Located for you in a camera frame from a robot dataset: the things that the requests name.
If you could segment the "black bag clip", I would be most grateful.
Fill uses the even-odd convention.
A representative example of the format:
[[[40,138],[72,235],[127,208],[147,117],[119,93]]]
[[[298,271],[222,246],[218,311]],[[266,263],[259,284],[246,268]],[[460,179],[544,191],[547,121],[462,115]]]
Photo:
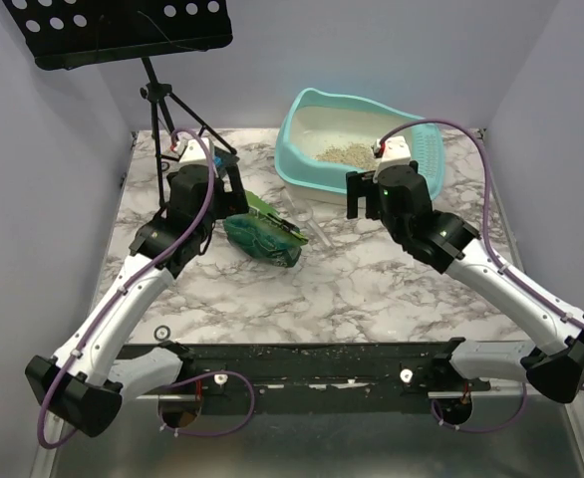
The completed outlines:
[[[294,237],[302,244],[308,243],[308,237],[304,235],[301,230],[293,223],[281,218],[277,214],[268,213],[266,218],[272,222],[276,227]]]

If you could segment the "green litter bag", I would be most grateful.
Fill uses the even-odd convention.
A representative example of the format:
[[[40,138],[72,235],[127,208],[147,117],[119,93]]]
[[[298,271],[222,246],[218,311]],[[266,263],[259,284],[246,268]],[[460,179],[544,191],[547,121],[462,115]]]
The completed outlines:
[[[248,212],[223,221],[228,242],[257,261],[281,268],[294,267],[302,247],[308,243],[302,244],[276,227],[266,215],[279,215],[278,211],[251,191],[245,193]]]

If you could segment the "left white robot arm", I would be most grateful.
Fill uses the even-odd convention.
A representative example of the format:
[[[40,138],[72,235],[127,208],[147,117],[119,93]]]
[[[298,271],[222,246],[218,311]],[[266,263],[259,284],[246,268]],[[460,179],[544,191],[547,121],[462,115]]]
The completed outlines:
[[[120,352],[149,306],[185,266],[203,255],[216,221],[247,212],[237,165],[221,173],[187,165],[168,176],[170,198],[131,245],[118,278],[78,330],[51,357],[34,356],[27,380],[40,404],[37,437],[53,414],[89,437],[103,433],[122,405],[154,389],[187,391],[199,381],[187,348],[164,342],[122,359]]]

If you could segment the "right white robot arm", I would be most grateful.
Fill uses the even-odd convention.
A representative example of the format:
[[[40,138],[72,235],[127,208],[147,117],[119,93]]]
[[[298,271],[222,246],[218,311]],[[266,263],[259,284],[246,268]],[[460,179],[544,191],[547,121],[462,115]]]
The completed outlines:
[[[432,365],[445,390],[466,379],[528,383],[545,397],[570,403],[584,389],[584,311],[539,287],[499,255],[461,217],[432,206],[415,162],[379,173],[346,175],[347,216],[379,220],[415,260],[473,289],[515,322],[528,338],[515,343],[462,340]]]

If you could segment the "clear plastic scoop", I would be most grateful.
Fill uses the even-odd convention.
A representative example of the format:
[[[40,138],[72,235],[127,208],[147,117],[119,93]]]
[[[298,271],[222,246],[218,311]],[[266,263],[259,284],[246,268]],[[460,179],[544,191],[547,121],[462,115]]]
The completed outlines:
[[[281,192],[281,200],[289,215],[297,222],[308,228],[313,236],[325,247],[333,248],[333,242],[328,238],[323,229],[315,221],[312,207],[303,199],[295,197],[287,189]]]

